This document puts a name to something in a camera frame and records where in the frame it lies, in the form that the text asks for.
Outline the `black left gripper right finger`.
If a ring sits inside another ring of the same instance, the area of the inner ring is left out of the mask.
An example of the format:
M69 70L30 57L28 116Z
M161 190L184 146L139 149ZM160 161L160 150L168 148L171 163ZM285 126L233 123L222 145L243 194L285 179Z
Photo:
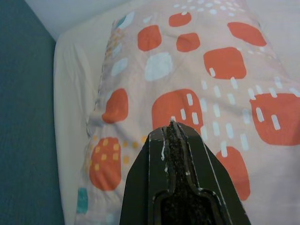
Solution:
M173 123L180 140L185 176L211 225L251 225L227 170L191 127Z

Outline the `dark teal padded headboard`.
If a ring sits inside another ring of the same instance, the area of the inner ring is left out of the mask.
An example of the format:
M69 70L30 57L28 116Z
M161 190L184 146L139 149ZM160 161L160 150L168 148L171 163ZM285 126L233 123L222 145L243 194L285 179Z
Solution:
M53 115L55 41L0 0L0 225L64 225Z

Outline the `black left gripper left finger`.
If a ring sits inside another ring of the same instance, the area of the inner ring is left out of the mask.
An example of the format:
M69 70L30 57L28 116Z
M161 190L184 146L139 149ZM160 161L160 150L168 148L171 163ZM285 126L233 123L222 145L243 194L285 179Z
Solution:
M130 168L120 225L180 225L180 124L152 131Z

